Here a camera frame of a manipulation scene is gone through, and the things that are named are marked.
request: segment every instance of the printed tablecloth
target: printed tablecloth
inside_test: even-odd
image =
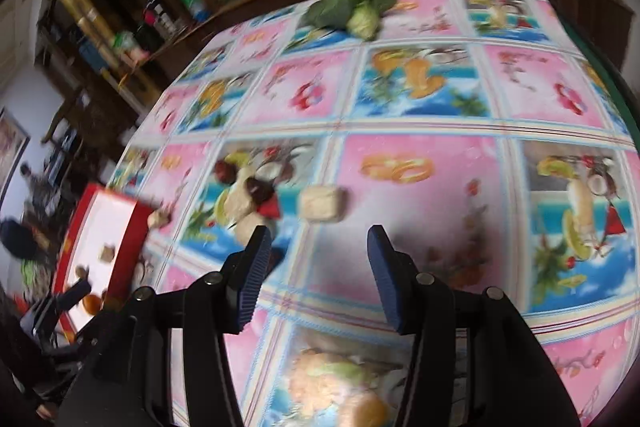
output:
[[[373,42],[301,26],[309,3],[214,36],[132,138],[111,186],[174,215],[139,282],[184,288],[241,250],[217,160],[270,172],[284,260],[226,338],[246,425],[392,421],[411,339],[380,307],[373,224],[455,288],[504,288],[588,424],[638,350],[640,158],[605,84],[547,0],[398,0]],[[348,191],[343,220],[299,219],[309,184]]]

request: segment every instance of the person's hand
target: person's hand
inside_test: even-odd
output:
[[[36,409],[36,413],[43,420],[53,422],[58,416],[58,406],[56,406],[56,404],[54,403],[43,403],[38,406],[38,408]]]

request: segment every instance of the red box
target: red box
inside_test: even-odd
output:
[[[129,298],[133,270],[145,242],[146,219],[154,208],[138,200],[90,184],[76,208],[62,246],[53,293],[62,293],[77,280],[76,266],[88,267],[92,293],[122,302]],[[115,247],[110,263],[100,261],[104,245]],[[75,335],[92,316],[82,303],[60,317],[65,334]]]

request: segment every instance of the framed picture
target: framed picture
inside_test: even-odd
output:
[[[4,201],[11,176],[28,143],[29,135],[20,124],[5,108],[0,109],[0,206]]]

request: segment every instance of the screw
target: screw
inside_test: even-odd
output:
[[[435,282],[436,278],[428,272],[421,272],[415,276],[415,280],[417,280],[418,284],[430,286]]]
[[[133,296],[136,299],[136,301],[144,301],[153,294],[154,294],[154,291],[151,288],[149,288],[149,286],[142,286],[142,288],[138,288],[136,290]]]
[[[504,297],[504,292],[500,288],[496,288],[495,286],[489,286],[486,289],[486,294],[490,299],[494,301],[499,301]]]
[[[204,282],[206,282],[210,286],[220,284],[222,282],[222,273],[209,272],[206,274],[206,276],[204,276]]]

